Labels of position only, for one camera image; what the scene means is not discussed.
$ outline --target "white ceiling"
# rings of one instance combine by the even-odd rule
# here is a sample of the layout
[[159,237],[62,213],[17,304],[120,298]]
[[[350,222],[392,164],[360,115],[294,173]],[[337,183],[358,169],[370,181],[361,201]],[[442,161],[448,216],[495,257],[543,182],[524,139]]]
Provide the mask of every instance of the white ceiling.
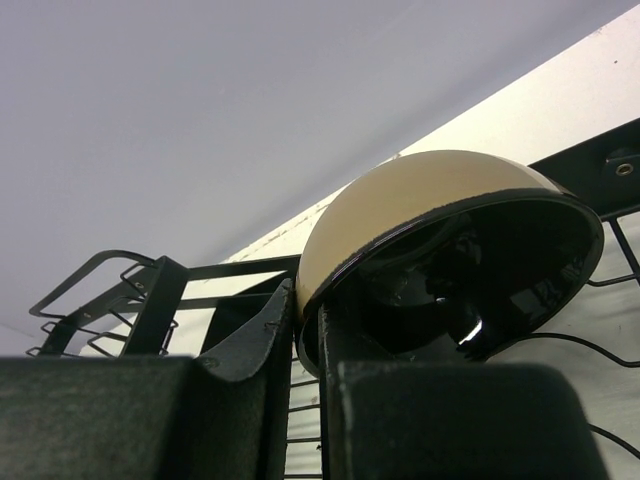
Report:
[[73,3],[0,3],[0,324],[27,334],[98,250],[218,261],[637,2]]

